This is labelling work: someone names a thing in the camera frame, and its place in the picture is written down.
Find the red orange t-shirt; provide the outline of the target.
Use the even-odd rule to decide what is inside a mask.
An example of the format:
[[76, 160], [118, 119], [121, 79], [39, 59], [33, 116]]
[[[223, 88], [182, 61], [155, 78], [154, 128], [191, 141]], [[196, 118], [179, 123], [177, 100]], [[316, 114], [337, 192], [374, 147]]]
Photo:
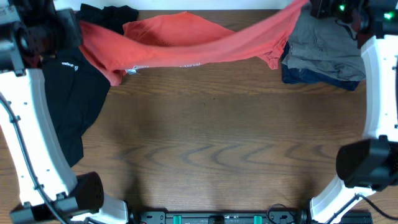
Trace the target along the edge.
[[81, 22], [80, 50], [112, 86], [128, 70], [196, 67], [259, 57], [277, 69], [289, 35], [307, 0], [295, 0], [273, 16], [239, 32], [189, 12], [155, 16], [123, 25], [123, 34]]

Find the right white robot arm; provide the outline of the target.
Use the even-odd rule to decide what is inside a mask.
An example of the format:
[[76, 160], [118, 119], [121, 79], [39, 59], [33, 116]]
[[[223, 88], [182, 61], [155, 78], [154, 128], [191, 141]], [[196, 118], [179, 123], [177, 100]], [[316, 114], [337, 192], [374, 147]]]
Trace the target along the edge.
[[351, 25], [366, 71], [363, 140], [340, 148], [336, 176], [297, 223], [371, 223], [351, 215], [361, 200], [397, 185], [397, 1], [312, 1], [311, 15]]

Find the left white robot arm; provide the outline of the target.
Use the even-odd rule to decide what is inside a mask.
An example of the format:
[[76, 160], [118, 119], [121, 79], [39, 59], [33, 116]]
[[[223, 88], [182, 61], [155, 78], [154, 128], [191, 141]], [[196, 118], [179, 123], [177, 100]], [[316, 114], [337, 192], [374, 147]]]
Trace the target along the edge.
[[48, 111], [42, 54], [81, 45], [71, 9], [52, 1], [1, 2], [1, 129], [16, 168], [21, 200], [13, 223], [128, 223], [125, 202], [104, 193], [96, 172], [75, 175]]

